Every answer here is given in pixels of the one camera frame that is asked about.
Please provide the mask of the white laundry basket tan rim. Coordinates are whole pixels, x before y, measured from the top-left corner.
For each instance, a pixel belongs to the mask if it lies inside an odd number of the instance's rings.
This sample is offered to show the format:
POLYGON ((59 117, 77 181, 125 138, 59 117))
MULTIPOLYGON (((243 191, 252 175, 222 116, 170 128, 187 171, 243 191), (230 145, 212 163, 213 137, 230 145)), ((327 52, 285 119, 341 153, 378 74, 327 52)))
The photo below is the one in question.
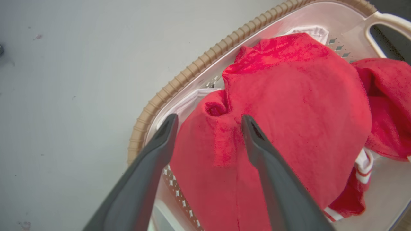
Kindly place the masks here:
MULTIPOLYGON (((130 165, 173 107, 198 88, 223 87, 223 70, 243 45, 283 35, 296 27, 321 26, 330 32, 326 45, 348 62, 386 57, 389 45, 377 44, 370 29, 381 24, 411 41, 411 21, 381 13, 367 0, 286 0, 238 28, 176 75, 144 107, 130 138, 130 165)), ((338 231, 411 231, 411 162, 378 155, 367 210, 335 223, 338 231)))

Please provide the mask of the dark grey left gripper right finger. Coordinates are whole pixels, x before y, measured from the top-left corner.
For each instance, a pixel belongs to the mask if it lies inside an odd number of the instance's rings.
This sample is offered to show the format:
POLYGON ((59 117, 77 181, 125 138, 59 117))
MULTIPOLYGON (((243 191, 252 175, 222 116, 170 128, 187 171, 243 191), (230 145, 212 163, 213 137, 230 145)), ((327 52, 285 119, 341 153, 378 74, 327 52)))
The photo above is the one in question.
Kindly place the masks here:
POLYGON ((259 173, 272 231, 334 231, 254 118, 243 115, 241 127, 248 159, 259 173))

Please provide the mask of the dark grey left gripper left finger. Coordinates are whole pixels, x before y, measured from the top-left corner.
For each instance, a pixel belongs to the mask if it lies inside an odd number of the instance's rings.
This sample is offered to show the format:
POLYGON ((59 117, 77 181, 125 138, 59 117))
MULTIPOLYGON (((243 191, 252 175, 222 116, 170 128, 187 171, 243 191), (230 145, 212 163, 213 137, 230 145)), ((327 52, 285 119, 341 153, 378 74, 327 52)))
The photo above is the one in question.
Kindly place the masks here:
POLYGON ((83 231, 148 230, 160 177, 173 155, 178 126, 178 115, 168 115, 83 231))

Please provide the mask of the white cloth garment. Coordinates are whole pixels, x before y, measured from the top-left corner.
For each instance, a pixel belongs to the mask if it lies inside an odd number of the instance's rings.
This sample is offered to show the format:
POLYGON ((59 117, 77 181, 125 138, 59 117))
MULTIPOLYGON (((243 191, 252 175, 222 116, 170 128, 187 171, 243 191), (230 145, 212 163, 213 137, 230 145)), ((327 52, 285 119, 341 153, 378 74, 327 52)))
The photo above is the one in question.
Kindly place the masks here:
MULTIPOLYGON (((329 35, 329 31, 327 31, 323 27, 307 26, 307 27, 293 28, 290 31, 283 34, 283 36, 297 34, 297 33, 306 33, 321 44, 327 43, 327 39, 329 35)), ((235 57, 232 58, 231 63, 228 63, 227 65, 223 65, 222 70, 218 74, 216 74, 213 77, 208 78, 207 83, 205 83, 201 87, 194 89, 189 94, 187 94, 184 98, 181 98, 180 101, 173 104, 172 107, 170 107, 170 109, 167 110, 166 113, 163 114, 163 117, 161 117, 162 120, 157 125, 157 128, 160 127, 160 123, 163 122, 169 114, 177 114, 179 116, 179 125, 181 125, 181 123, 187 119, 187 117, 191 114, 192 111, 194 111, 194 109, 197 107, 200 101, 203 98, 205 98, 205 96, 207 96, 208 94, 212 92, 223 90, 225 87, 224 87, 224 80, 222 79, 222 72, 223 70, 226 69, 226 67, 228 67, 230 64, 234 62, 234 59, 235 57)))

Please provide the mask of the red fleece garment striped trim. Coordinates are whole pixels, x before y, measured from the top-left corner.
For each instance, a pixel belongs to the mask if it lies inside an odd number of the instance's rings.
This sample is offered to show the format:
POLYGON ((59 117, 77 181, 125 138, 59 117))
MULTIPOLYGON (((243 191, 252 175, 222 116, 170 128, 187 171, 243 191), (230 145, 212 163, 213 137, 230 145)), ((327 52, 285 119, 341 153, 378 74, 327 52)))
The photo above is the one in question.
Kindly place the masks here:
POLYGON ((182 123, 170 162, 205 231, 271 231, 259 173, 248 160, 251 115, 329 221, 360 215, 373 154, 411 161, 411 66, 349 64, 306 33, 242 47, 182 123))

